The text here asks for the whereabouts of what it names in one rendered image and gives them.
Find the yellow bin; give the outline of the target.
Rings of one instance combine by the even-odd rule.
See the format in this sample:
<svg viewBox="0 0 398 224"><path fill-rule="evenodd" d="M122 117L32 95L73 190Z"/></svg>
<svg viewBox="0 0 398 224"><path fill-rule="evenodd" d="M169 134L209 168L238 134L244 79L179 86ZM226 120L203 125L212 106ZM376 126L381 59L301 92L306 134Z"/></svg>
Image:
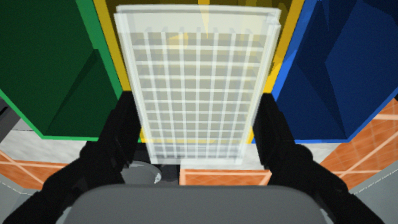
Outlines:
<svg viewBox="0 0 398 224"><path fill-rule="evenodd" d="M280 34L263 92L271 92L295 29L304 0L93 0L123 90L131 90L114 20L119 4L224 4L281 9ZM132 90L131 90L132 91Z"/></svg>

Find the blue bin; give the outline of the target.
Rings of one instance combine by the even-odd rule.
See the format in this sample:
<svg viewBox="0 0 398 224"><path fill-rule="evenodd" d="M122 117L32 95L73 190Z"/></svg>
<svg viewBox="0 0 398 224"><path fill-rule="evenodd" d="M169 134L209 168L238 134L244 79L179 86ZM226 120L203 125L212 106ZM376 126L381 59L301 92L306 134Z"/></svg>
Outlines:
<svg viewBox="0 0 398 224"><path fill-rule="evenodd" d="M349 143L398 94L398 0L304 0L271 92L296 143Z"/></svg>

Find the green open bin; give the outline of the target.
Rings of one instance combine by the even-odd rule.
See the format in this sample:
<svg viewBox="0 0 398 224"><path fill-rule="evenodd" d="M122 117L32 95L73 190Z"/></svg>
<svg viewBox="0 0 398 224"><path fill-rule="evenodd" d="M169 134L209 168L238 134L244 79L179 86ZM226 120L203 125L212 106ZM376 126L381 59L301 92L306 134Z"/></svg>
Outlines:
<svg viewBox="0 0 398 224"><path fill-rule="evenodd" d="M93 0L0 0L0 96L41 139L98 141L122 91Z"/></svg>

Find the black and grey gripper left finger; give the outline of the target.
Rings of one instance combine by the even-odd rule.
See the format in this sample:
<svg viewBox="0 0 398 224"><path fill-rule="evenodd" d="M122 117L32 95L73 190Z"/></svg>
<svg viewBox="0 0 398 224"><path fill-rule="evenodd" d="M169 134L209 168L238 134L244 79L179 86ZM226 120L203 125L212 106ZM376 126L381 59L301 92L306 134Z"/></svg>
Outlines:
<svg viewBox="0 0 398 224"><path fill-rule="evenodd" d="M122 91L98 141L86 144L79 158L49 176L42 190L36 191L2 224L56 224L85 192L124 184L121 172L133 162L141 128L132 91Z"/></svg>

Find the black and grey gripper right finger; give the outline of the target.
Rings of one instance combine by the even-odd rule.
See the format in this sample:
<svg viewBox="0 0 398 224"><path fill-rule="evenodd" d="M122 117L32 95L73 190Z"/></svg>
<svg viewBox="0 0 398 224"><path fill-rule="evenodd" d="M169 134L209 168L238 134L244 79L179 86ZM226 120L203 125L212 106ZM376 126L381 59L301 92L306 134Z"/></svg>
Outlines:
<svg viewBox="0 0 398 224"><path fill-rule="evenodd" d="M267 185L306 193L334 224L385 224L340 177L314 161L310 149L295 143L272 93L262 94L252 131L260 163L272 173Z"/></svg>

